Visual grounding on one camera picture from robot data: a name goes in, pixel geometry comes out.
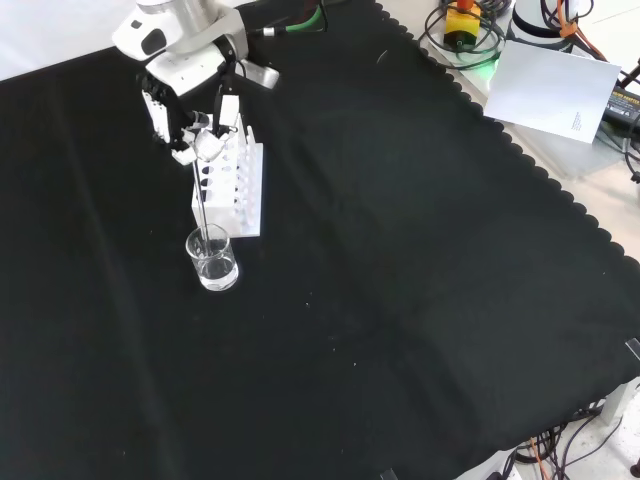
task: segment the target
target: test tube rack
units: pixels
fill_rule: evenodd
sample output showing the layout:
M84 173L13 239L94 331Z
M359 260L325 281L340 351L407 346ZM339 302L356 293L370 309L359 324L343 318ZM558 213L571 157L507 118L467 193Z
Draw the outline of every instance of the test tube rack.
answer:
M232 238L257 237L262 207L263 146L255 142L251 127L247 127L245 134L240 117L236 128L220 155L210 162L198 161L201 187L194 185L191 209L198 226L202 226L200 191L207 223L220 225Z

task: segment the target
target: white paper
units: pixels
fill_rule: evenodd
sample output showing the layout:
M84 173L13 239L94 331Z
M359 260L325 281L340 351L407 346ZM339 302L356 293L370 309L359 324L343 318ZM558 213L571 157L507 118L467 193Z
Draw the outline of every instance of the white paper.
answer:
M619 73L610 63L507 42L484 114L591 143Z

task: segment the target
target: black cloth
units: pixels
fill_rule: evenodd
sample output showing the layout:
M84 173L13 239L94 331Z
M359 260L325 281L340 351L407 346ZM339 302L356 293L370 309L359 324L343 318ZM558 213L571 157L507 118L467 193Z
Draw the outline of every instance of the black cloth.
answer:
M239 84L263 224L223 294L140 65L0 85L3 480L444 480L637 375L637 264L375 4L329 14Z

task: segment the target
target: clear liquid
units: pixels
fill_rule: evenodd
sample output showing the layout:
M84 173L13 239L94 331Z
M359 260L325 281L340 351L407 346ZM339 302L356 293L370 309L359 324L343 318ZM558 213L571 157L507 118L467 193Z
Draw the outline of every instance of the clear liquid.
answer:
M238 273L237 263L230 258L221 257L202 265L198 277L200 277L200 283L204 288L220 292L236 283Z

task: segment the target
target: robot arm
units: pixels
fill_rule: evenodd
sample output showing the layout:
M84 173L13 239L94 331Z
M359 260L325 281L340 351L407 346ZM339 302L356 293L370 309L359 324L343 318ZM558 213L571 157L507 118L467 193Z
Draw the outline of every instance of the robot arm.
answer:
M113 40L136 60L156 55L141 78L154 139L183 165L213 160L239 115L229 85L248 53L239 12L215 0L138 0ZM211 79L218 86L213 114L186 112L180 97Z

